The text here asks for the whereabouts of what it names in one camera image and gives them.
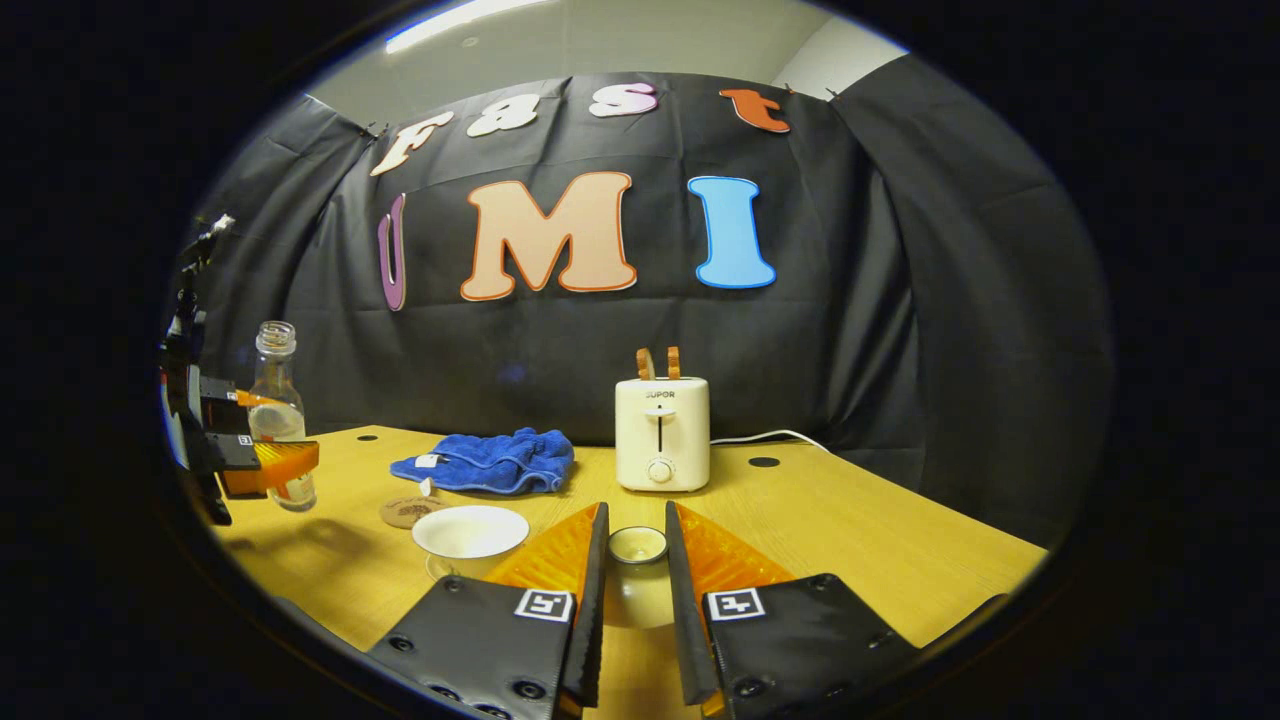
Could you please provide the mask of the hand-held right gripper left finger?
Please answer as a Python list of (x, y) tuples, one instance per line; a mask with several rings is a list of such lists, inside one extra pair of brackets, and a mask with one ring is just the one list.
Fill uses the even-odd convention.
[(467, 719), (581, 717), (599, 702), (609, 520), (591, 503), (479, 577), (442, 577), (369, 660)]

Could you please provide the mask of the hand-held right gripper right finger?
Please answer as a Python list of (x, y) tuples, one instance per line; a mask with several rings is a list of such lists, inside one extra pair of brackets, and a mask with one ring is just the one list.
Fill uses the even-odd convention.
[(666, 505), (676, 659), (705, 719), (835, 719), (920, 655), (832, 573), (799, 577)]

